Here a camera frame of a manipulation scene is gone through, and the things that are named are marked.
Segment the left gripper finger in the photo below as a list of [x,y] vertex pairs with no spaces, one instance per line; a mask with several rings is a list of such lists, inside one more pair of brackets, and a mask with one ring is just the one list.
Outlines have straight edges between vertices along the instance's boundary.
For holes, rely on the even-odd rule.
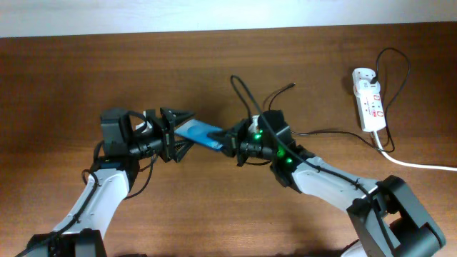
[[194,142],[187,139],[176,141],[174,144],[174,161],[181,161],[193,145]]
[[195,113],[193,111],[182,111],[182,110],[176,110],[176,109],[171,109],[170,113],[174,117],[174,125],[178,126],[182,124],[183,122],[189,120],[192,118]]

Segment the blue screen smartphone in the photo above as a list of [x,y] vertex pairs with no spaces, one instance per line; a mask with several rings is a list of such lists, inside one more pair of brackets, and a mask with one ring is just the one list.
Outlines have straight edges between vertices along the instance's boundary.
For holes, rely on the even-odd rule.
[[222,131],[221,128],[206,124],[203,121],[191,119],[175,130],[175,134],[193,141],[201,146],[220,151],[222,145],[208,137],[209,133]]

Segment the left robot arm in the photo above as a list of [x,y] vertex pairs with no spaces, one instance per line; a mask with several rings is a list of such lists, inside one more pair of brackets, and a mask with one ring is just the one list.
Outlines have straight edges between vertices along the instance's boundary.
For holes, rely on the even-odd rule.
[[148,170],[159,158],[179,162],[193,142],[177,141],[175,128],[193,115],[168,108],[104,111],[103,139],[91,167],[81,173],[85,189],[67,216],[51,232],[33,235],[20,256],[105,256],[104,236],[120,203],[135,196],[140,160],[150,160]]

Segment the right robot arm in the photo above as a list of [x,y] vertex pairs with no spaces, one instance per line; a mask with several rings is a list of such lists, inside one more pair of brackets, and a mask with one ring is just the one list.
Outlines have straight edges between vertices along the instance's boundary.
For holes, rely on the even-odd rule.
[[250,157],[268,160],[282,186],[347,213],[358,238],[344,256],[429,257],[446,244],[443,231],[402,178],[377,181],[332,167],[296,144],[281,111],[265,111],[208,136],[239,166]]

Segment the white USB charger plug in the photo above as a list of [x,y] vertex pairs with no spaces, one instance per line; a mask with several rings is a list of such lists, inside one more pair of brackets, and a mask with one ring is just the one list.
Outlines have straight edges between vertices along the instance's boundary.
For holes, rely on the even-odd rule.
[[381,91],[381,86],[379,82],[372,84],[370,81],[367,80],[358,80],[353,85],[353,91],[356,97],[379,94]]

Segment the white power strip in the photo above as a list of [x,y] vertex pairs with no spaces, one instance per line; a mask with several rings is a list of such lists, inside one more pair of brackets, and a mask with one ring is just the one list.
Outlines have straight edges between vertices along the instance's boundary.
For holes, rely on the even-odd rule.
[[[358,80],[367,80],[374,84],[375,76],[376,73],[372,69],[356,68],[352,73],[353,85]],[[356,97],[356,103],[363,131],[374,132],[386,127],[386,118],[380,93]]]

